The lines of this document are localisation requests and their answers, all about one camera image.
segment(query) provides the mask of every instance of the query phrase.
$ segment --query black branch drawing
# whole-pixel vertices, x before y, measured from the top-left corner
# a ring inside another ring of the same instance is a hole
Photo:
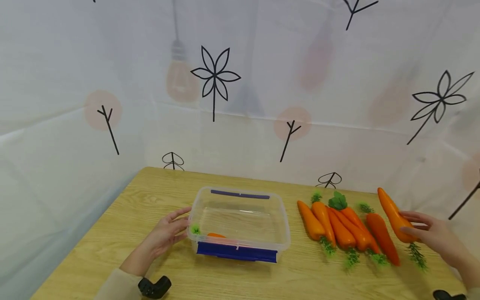
[[[117,151],[117,155],[120,155],[119,149],[117,148],[117,143],[115,142],[115,138],[113,137],[112,128],[110,127],[110,117],[112,116],[113,108],[110,108],[110,112],[108,113],[105,111],[105,106],[102,105],[102,111],[97,110],[101,115],[105,117],[105,122],[107,122],[108,130],[110,131],[110,135],[112,137],[113,145],[115,146],[115,150]]]
[[[318,182],[319,184],[315,186],[320,186],[324,184],[325,187],[328,188],[328,185],[330,184],[331,186],[333,186],[334,189],[336,189],[335,185],[342,182],[342,177],[337,172],[332,172],[332,173],[328,173],[320,176],[320,178],[318,179]]]
[[[355,2],[355,5],[353,6],[353,8],[350,6],[350,3],[348,2],[348,0],[343,0],[343,2],[345,2],[345,4],[348,6],[348,10],[350,11],[350,19],[348,21],[348,25],[347,25],[347,28],[345,29],[345,31],[348,30],[348,28],[350,27],[350,23],[352,22],[352,18],[353,18],[353,15],[358,13],[358,12],[361,12],[363,11],[364,9],[367,9],[369,7],[371,7],[372,5],[375,5],[378,3],[378,1],[375,1],[374,3],[370,3],[368,5],[365,5],[364,7],[362,8],[359,8],[357,9],[357,6],[359,4],[359,1],[360,0],[357,0],[357,2]]]
[[[460,209],[462,209],[465,206],[465,204],[467,204],[467,202],[476,193],[476,191],[478,191],[478,189],[480,189],[480,181],[473,188],[473,190],[470,192],[470,194],[468,194],[468,196],[465,198],[465,200],[462,201],[462,203],[456,208],[456,210],[448,217],[449,220],[453,219],[453,217],[455,217],[455,215],[458,214]]]
[[[293,127],[295,126],[295,120],[293,120],[291,124],[290,122],[287,122],[287,125],[290,128],[290,131],[288,132],[287,140],[285,141],[285,147],[283,147],[283,152],[282,152],[282,157],[280,158],[280,162],[282,162],[283,156],[285,155],[285,150],[287,149],[288,142],[290,141],[290,136],[294,134],[295,131],[301,128],[301,125],[300,125],[299,127],[293,129]]]
[[[215,63],[213,58],[202,46],[202,60],[205,68],[196,68],[190,72],[200,79],[205,80],[202,89],[202,98],[207,97],[213,91],[213,122],[215,122],[215,95],[219,93],[222,98],[228,101],[228,91],[225,82],[234,82],[241,77],[232,71],[224,71],[230,57],[230,48],[223,50],[217,57]]]
[[[409,145],[413,139],[419,134],[422,128],[427,124],[428,120],[433,116],[435,123],[439,123],[443,118],[447,105],[456,105],[462,102],[465,102],[467,98],[464,95],[456,94],[472,77],[474,72],[469,73],[462,78],[460,78],[454,84],[452,83],[452,78],[448,70],[445,70],[442,77],[437,84],[436,92],[421,92],[413,94],[412,96],[415,100],[426,104],[422,109],[417,111],[417,113],[410,119],[410,121],[420,120],[426,118],[420,128],[417,130],[415,135],[408,141]]]
[[[183,161],[183,158],[181,158],[178,154],[174,153],[174,152],[168,152],[167,154],[165,154],[164,156],[162,156],[162,161],[164,163],[166,163],[166,165],[163,167],[163,168],[166,168],[168,166],[172,166],[172,169],[175,170],[175,166],[181,168],[183,171],[185,171],[181,166],[183,166],[184,164],[184,161]]]

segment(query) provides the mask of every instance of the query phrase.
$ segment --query white curtain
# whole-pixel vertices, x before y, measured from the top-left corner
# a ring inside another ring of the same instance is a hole
[[[0,9],[2,299],[29,298],[145,166],[382,186],[443,219],[480,181],[475,0]],[[452,220],[476,253],[479,206]]]

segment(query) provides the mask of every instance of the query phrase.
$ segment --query hand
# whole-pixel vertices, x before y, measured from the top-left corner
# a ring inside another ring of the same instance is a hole
[[[120,270],[144,277],[152,262],[173,246],[185,239],[187,232],[183,232],[188,226],[188,217],[179,217],[191,211],[191,207],[185,207],[168,214],[160,219],[144,241],[125,259]]]
[[[409,222],[420,223],[415,228],[402,227],[401,231],[413,235],[421,242],[440,254],[443,260],[453,268],[471,256],[464,244],[450,231],[445,221],[417,212],[400,212]]]
[[[187,237],[187,232],[180,232],[187,229],[188,216],[181,218],[179,218],[179,216],[186,214],[191,210],[191,207],[185,207],[160,219],[152,232],[150,232],[142,242],[141,246],[148,249],[152,255],[157,258],[167,252],[171,246],[184,240]]]

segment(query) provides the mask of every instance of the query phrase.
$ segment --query toy carrot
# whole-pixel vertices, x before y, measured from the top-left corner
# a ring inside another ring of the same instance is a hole
[[[320,221],[325,229],[325,235],[320,237],[320,243],[324,246],[328,256],[332,256],[335,253],[336,242],[335,234],[330,224],[330,218],[328,217],[327,207],[320,202],[322,196],[319,192],[315,192],[312,196],[312,212],[315,217]]]
[[[341,212],[337,211],[336,209],[333,209],[332,212],[336,215],[343,226],[345,226],[345,228],[353,235],[355,241],[357,242],[357,249],[362,252],[367,250],[370,245],[370,238],[368,235],[366,235],[363,230],[355,226],[355,224],[350,222],[350,220],[348,220],[347,217],[345,217]]]
[[[334,191],[334,197],[328,201],[328,205],[333,209],[339,211],[342,216],[344,216],[354,227],[360,229],[364,235],[366,235],[366,239],[368,242],[367,247],[365,248],[364,244],[360,243],[357,240],[357,248],[360,251],[367,251],[367,255],[377,264],[377,265],[388,265],[387,257],[382,254],[380,251],[380,247],[378,247],[375,238],[373,238],[372,234],[368,231],[365,227],[363,222],[360,220],[358,215],[355,211],[348,207],[347,200],[345,199],[345,195]],[[350,232],[352,232],[355,236],[355,239],[362,239],[363,236],[357,236],[353,231],[357,232],[355,228],[347,227]]]
[[[347,201],[345,199],[345,195],[342,195],[341,193],[335,191],[334,192],[334,197],[330,200],[328,200],[328,205],[338,211],[340,211],[347,219],[352,222],[355,226],[363,230],[365,232],[369,239],[370,239],[370,245],[369,247],[373,250],[375,254],[381,254],[382,252],[380,251],[380,247],[378,247],[377,242],[371,235],[371,233],[368,231],[368,229],[365,227],[363,222],[360,220],[359,216],[355,213],[355,211],[350,208],[347,204]]]
[[[333,208],[328,207],[327,212],[338,245],[340,246],[340,248],[347,251],[348,257],[345,267],[347,268],[347,270],[349,270],[360,262],[360,256],[358,252],[355,251],[357,241],[355,241],[355,238],[350,233],[350,231],[345,228],[345,226],[343,226],[342,222],[340,222],[338,217],[335,215]]]
[[[310,208],[302,201],[297,201],[300,215],[303,219],[305,229],[312,240],[319,240],[325,234],[325,229],[317,218],[313,215]]]
[[[388,234],[384,219],[379,214],[376,214],[374,209],[367,203],[360,203],[359,209],[367,214],[367,225],[380,244],[380,247],[382,247],[387,258],[393,263],[393,265],[400,266],[400,258],[398,257],[395,245]]]
[[[213,232],[210,232],[209,234],[207,234],[208,237],[215,237],[215,238],[227,238],[226,236],[223,236],[221,234],[218,234],[218,233],[213,233]]]
[[[421,270],[426,270],[427,269],[427,262],[425,260],[425,256],[423,256],[419,249],[420,247],[417,246],[414,242],[417,241],[417,238],[403,233],[400,228],[401,227],[413,227],[412,223],[410,223],[407,219],[405,219],[398,210],[397,205],[395,202],[393,202],[392,198],[382,189],[378,188],[378,199],[380,199],[380,204],[382,205],[382,208],[384,209],[388,221],[390,221],[390,225],[392,226],[393,232],[395,233],[396,237],[407,244],[410,244],[408,246],[408,249],[410,250],[410,259],[415,262],[415,264],[421,269]]]

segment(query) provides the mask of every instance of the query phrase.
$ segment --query wrist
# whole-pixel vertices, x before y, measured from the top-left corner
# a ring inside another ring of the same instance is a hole
[[[140,244],[121,264],[120,270],[135,276],[145,277],[150,265],[155,260],[153,253]]]

